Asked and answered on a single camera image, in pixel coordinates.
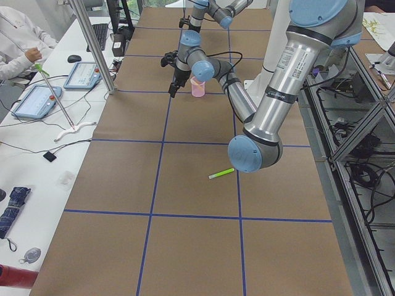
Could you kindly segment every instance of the blue joint cap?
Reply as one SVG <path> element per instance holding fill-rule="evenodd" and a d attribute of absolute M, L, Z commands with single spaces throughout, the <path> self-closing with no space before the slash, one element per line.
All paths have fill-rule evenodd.
<path fill-rule="evenodd" d="M 316 27 L 337 16 L 347 2 L 348 0 L 292 0 L 289 16 L 300 27 Z"/>
<path fill-rule="evenodd" d="M 209 81 L 214 76 L 214 67 L 206 60 L 200 60 L 192 66 L 192 73 L 201 82 Z"/>
<path fill-rule="evenodd" d="M 199 46 L 202 42 L 200 34 L 193 30 L 183 32 L 180 43 L 185 46 Z"/>
<path fill-rule="evenodd" d="M 229 142 L 228 156 L 238 171 L 253 173 L 262 166 L 262 156 L 257 144 L 244 135 L 236 136 Z"/>
<path fill-rule="evenodd" d="M 230 24 L 233 22 L 233 18 L 232 17 L 225 17 L 221 20 L 220 22 L 220 26 L 224 29 L 229 28 Z"/>
<path fill-rule="evenodd" d="M 206 9 L 209 6 L 208 0 L 194 0 L 194 7 L 197 9 Z"/>
<path fill-rule="evenodd" d="M 331 44 L 331 48 L 342 48 L 342 47 L 350 47 L 356 45 L 360 41 L 361 36 L 362 36 L 362 32 L 358 34 L 354 34 L 352 36 L 335 39 Z"/>

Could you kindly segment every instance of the folded umbrella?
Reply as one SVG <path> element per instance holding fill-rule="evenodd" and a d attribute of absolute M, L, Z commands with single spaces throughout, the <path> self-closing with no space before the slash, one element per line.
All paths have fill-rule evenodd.
<path fill-rule="evenodd" d="M 12 190 L 8 206 L 0 216 L 0 239 L 6 238 L 8 230 L 16 219 L 21 206 L 25 204 L 25 199 L 30 191 L 31 189 L 26 187 L 14 187 L 14 190 Z"/>

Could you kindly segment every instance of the cup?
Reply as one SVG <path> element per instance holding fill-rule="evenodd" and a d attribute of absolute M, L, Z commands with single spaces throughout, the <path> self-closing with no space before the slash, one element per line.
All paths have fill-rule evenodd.
<path fill-rule="evenodd" d="M 196 79 L 195 76 L 191 78 L 191 86 L 192 86 L 192 96 L 194 97 L 202 97 L 205 94 L 204 91 L 205 82 L 201 82 Z"/>

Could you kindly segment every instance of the keyboard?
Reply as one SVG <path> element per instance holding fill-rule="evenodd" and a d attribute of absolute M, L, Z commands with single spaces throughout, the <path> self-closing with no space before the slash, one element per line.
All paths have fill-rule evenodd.
<path fill-rule="evenodd" d="M 109 30 L 108 23 L 95 23 L 92 25 L 92 28 L 99 41 L 100 48 L 103 51 L 106 48 L 107 32 Z"/>

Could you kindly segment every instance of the computer mouse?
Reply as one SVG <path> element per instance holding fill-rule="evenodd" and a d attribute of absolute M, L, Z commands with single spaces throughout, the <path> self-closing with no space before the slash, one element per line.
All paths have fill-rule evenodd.
<path fill-rule="evenodd" d="M 67 61 L 69 63 L 75 63 L 75 62 L 79 62 L 81 61 L 81 57 L 79 55 L 76 54 L 72 54 L 67 58 Z"/>

